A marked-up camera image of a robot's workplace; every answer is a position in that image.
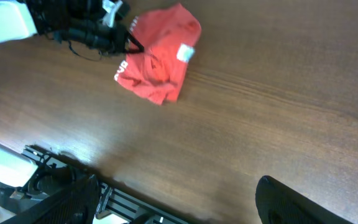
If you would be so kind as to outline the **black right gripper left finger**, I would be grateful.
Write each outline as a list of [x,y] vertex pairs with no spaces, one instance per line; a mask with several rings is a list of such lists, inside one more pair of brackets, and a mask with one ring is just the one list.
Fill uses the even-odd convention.
[[88,175],[1,224],[92,223],[100,199],[95,175]]

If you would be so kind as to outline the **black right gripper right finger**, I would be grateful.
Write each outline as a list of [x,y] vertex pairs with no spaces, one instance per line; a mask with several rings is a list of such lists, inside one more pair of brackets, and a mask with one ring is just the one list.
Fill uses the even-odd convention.
[[255,204],[263,224],[351,224],[269,175],[257,184]]

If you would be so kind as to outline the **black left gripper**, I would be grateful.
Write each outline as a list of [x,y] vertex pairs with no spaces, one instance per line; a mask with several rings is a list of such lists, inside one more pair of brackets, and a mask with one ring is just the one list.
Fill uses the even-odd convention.
[[100,56],[140,54],[144,46],[121,24],[129,12],[129,5],[117,11],[114,27],[102,24],[106,11],[103,0],[27,0],[38,35],[45,35],[59,43],[67,42],[74,53],[73,42],[95,49]]

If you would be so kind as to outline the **red soccer t-shirt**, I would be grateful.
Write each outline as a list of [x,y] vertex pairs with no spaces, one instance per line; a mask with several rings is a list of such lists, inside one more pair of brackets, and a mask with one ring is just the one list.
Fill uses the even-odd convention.
[[135,17],[130,34],[144,46],[144,51],[126,55],[115,81],[156,105],[176,102],[201,35],[199,21],[176,3]]

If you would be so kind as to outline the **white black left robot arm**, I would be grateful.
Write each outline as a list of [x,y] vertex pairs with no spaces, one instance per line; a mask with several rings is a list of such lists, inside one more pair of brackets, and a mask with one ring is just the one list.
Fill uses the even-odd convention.
[[0,43],[52,34],[100,56],[142,53],[144,46],[121,24],[130,9],[112,0],[0,0]]

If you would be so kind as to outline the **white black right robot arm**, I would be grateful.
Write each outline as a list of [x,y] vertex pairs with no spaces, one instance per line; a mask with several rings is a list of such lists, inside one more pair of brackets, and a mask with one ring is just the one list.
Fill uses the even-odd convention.
[[36,145],[0,144],[0,223],[195,223]]

